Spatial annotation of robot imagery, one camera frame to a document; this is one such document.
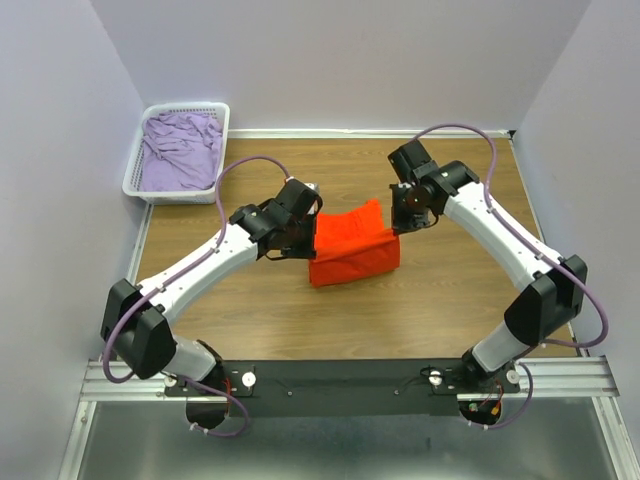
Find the orange t-shirt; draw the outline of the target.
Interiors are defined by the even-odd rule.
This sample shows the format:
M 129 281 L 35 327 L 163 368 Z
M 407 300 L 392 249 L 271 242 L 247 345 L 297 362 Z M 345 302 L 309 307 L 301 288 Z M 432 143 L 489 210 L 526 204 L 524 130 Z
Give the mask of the orange t-shirt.
M 400 266 L 400 240 L 384 224 L 376 199 L 341 214 L 317 216 L 316 257 L 309 261 L 309 281 L 315 288 L 338 285 L 389 273 Z

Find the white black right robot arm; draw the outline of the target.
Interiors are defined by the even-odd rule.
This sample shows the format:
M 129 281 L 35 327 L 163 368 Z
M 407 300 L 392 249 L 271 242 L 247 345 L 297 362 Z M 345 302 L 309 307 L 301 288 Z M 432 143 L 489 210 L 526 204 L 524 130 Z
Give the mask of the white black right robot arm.
M 398 181 L 391 185 L 392 229 L 401 235 L 426 229 L 446 216 L 469 233 L 503 268 L 519 294 L 502 322 L 461 358 L 457 376 L 480 392 L 497 372 L 537 347 L 581 311 L 587 266 L 540 242 L 485 193 L 463 162 L 438 165 L 412 140 L 388 156 Z

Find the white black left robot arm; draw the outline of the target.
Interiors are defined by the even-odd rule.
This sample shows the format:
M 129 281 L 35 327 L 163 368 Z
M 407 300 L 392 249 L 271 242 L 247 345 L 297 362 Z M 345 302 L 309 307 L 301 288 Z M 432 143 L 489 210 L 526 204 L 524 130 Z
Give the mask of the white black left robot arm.
M 323 206 L 312 183 L 288 179 L 279 193 L 238 208 L 209 241 L 161 273 L 134 285 L 114 284 L 101 326 L 103 356 L 119 356 L 133 375 L 187 377 L 201 395 L 222 380 L 222 359 L 205 342 L 172 331 L 202 295 L 240 268 L 278 252 L 282 259 L 312 259 L 316 219 Z

